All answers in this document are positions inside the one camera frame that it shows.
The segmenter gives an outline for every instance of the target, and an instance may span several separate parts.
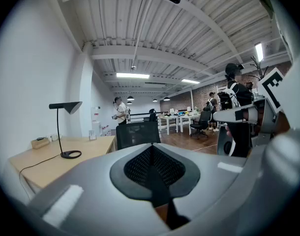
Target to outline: lamp base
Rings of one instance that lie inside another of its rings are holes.
[[[79,155],[76,156],[70,156],[72,153],[79,153]],[[74,159],[74,158],[78,158],[79,156],[81,156],[81,151],[79,150],[71,150],[71,151],[66,151],[66,152],[62,152],[60,153],[60,156],[62,158],[66,158],[66,159]]]

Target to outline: black desk lamp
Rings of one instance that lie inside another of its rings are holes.
[[[50,109],[57,109],[57,133],[58,133],[59,142],[60,142],[60,129],[59,129],[59,126],[58,126],[58,109],[59,108],[65,108],[65,110],[72,115],[73,113],[75,113],[78,110],[78,108],[81,106],[81,104],[82,104],[82,101],[56,103],[56,104],[50,104],[49,105]],[[70,156],[70,154],[75,153],[75,152],[78,152],[79,155]],[[81,156],[81,154],[82,153],[79,150],[71,150],[71,151],[62,152],[61,143],[60,143],[60,156],[62,158],[74,159],[74,158],[77,158],[77,157]]]

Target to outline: ceiling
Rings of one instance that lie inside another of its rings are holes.
[[[91,42],[94,69],[116,95],[164,96],[223,74],[229,62],[249,64],[254,45],[263,43],[265,59],[286,56],[276,25],[258,0],[58,0],[67,30],[77,44]],[[131,72],[145,81],[118,79]]]

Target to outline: table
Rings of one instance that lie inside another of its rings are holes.
[[[180,131],[183,133],[183,118],[184,118],[184,119],[188,119],[189,135],[191,135],[191,128],[190,128],[190,125],[191,125],[191,119],[198,118],[198,117],[200,117],[200,115],[194,115],[194,116],[180,116]]]
[[[169,117],[159,117],[160,122],[159,122],[159,129],[160,131],[162,130],[162,125],[161,125],[161,120],[165,119],[166,120],[166,131],[167,134],[170,134],[170,120],[171,119],[176,119],[176,133],[179,132],[179,118],[177,116],[169,116]]]
[[[24,169],[21,175],[36,187],[44,188],[79,163],[115,151],[114,142],[115,136],[98,137],[93,141],[90,141],[88,137],[62,138],[61,147],[63,151],[80,150],[82,155],[75,159],[65,159],[57,156],[34,167]],[[20,172],[25,167],[35,165],[59,154],[59,142],[54,141],[42,148],[32,148],[10,157],[9,161]]]

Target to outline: ceiling light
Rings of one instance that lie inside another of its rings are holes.
[[[137,73],[117,73],[116,76],[118,78],[140,78],[140,79],[148,79],[150,77],[149,74],[137,74]]]
[[[190,80],[186,80],[186,79],[182,80],[182,82],[188,82],[188,83],[194,83],[194,84],[199,84],[200,83],[198,81],[190,81]]]
[[[256,51],[257,51],[258,62],[260,62],[264,58],[262,43],[255,45],[255,47],[256,47]]]

